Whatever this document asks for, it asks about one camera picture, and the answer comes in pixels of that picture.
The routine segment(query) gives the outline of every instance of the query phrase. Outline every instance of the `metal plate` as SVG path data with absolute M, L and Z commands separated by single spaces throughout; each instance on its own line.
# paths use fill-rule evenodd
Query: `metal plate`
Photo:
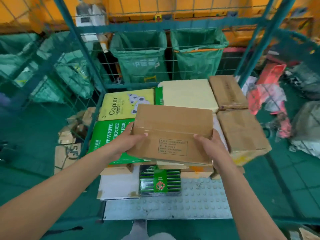
M 104 220 L 232 218 L 220 179 L 181 179 L 180 196 L 154 196 L 106 202 Z

